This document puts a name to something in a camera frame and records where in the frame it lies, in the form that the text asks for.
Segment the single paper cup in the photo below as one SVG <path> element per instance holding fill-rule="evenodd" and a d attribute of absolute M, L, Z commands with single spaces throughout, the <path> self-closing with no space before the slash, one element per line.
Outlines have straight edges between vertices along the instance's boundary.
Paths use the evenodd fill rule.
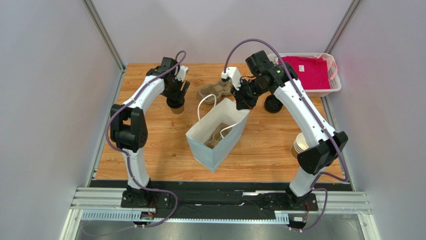
<path fill-rule="evenodd" d="M 179 116 L 182 115 L 185 111 L 185 106 L 179 106 L 179 107 L 171 107 L 170 110 L 172 111 L 173 114 Z"/>

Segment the light blue paper bag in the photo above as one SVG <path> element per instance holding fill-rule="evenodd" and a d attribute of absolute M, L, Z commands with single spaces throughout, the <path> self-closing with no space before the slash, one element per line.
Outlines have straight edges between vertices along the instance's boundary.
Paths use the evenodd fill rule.
<path fill-rule="evenodd" d="M 224 98 L 220 103 L 215 103 L 204 116 L 198 114 L 198 121 L 186 132 L 194 159 L 209 171 L 215 172 L 241 139 L 249 113 L 247 109 L 237 110 L 234 101 Z M 205 146 L 204 143 L 220 124 L 229 125 L 231 131 L 215 148 Z"/>

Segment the stack of black lids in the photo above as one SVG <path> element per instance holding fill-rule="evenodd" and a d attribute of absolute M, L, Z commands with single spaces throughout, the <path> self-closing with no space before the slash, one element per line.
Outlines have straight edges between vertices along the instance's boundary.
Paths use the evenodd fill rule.
<path fill-rule="evenodd" d="M 263 106 L 269 113 L 278 113 L 283 108 L 283 103 L 271 94 L 266 97 Z"/>

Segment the single cardboard cup carrier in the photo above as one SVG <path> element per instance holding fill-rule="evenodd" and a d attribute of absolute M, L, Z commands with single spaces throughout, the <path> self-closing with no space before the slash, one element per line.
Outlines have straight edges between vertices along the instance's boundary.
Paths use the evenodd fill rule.
<path fill-rule="evenodd" d="M 220 124 L 213 132 L 209 140 L 204 145 L 210 149 L 214 149 L 219 142 L 228 135 L 232 128 L 227 124 Z"/>

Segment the stack of paper cups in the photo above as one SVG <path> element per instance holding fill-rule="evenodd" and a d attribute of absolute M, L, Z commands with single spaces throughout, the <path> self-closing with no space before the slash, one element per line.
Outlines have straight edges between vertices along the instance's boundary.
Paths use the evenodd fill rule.
<path fill-rule="evenodd" d="M 294 159 L 297 159 L 298 155 L 309 149 L 303 133 L 299 133 L 295 138 L 293 145 L 291 146 L 290 153 Z"/>

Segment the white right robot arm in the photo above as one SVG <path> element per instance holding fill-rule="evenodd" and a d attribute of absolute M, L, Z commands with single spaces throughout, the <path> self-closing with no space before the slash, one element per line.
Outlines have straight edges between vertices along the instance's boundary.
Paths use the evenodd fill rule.
<path fill-rule="evenodd" d="M 231 93 L 235 97 L 237 110 L 253 109 L 258 98 L 270 92 L 299 126 L 308 149 L 297 155 L 299 169 L 287 193 L 294 199 L 301 199 L 311 192 L 320 174 L 340 158 L 348 136 L 344 131 L 337 132 L 321 116 L 293 67 L 281 57 L 278 60 L 279 64 L 273 63 L 261 50 L 246 59 L 254 79 L 243 80 L 238 69 L 230 66 L 223 69 L 221 77 L 232 82 Z"/>

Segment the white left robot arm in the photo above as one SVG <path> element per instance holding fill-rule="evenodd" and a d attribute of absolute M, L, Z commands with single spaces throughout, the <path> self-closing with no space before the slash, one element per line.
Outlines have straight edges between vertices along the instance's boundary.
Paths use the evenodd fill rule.
<path fill-rule="evenodd" d="M 128 181 L 122 194 L 124 208 L 147 208 L 155 203 L 158 190 L 151 188 L 146 170 L 144 147 L 148 140 L 145 114 L 158 96 L 166 98 L 173 114 L 185 110 L 185 95 L 190 83 L 185 80 L 189 68 L 170 57 L 150 69 L 138 90 L 123 104 L 114 104 L 108 121 L 108 143 L 122 153 Z"/>

